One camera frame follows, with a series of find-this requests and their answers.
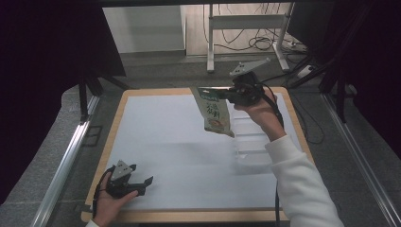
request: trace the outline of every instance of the white sleeve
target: white sleeve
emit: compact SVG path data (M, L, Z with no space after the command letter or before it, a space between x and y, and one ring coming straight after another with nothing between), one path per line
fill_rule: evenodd
M318 169L289 135L266 145L277 191L291 227L344 226Z
M99 226L96 225L96 223L94 223L92 220L89 220L88 224L86 224L86 227L99 227Z

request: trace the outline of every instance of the table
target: table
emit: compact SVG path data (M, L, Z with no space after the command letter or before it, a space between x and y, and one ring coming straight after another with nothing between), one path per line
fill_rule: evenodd
M298 136L299 143L304 152L306 152L309 160L313 162L312 155L309 151L308 145L301 130L300 123L297 119L296 113L292 107L291 100L285 88L272 88L274 93L280 93L288 108L293 127ZM130 96L176 96L176 95L191 95L191 91L187 88L180 89L145 89L145 90L128 90L126 91L120 101L111 131L106 141L103 154L99 161L96 175L92 182L91 189L85 204L90 206L92 198L96 189L96 185L106 169L106 165L111 156L114 139L117 135L119 125L124 113L124 108ZM287 219L284 212L280 212L281 219ZM82 212L81 219L88 221L92 217L90 212ZM179 211L121 211L118 215L117 221L120 222L237 222L237 221L273 221L275 220L274 210L179 210Z

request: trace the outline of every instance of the gray carpet floor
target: gray carpet floor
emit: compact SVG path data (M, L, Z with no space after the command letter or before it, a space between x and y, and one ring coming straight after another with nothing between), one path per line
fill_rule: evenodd
M275 56L269 55L271 64L258 68L259 79L281 75ZM127 72L118 78L135 88L173 88L188 86L230 86L228 73L239 61L257 61L263 56L216 57L214 74L206 72L205 58L180 56L147 56L138 58L122 55ZM280 86L286 78L273 79L270 86ZM334 124L317 89L320 78L290 90L292 102L303 125L310 150L322 174L330 196L337 205L345 226L388 226L372 192L362 177L352 154ZM86 136L76 161L61 192L47 226L85 226L80 220L89 187L96 172L106 138L113 122L123 91L102 80L101 96L91 127L101 129L94 140ZM44 140L20 182L0 206L0 227L28 226L33 220L49 186L62 155L79 123L78 88L64 93L62 108L51 131ZM347 125L364 152L377 178L382 182L394 204L401 204L401 162L377 132L366 122L352 98L345 102ZM112 226L137 226L114 223ZM140 226L272 226L267 223L209 223L209 224L139 224Z

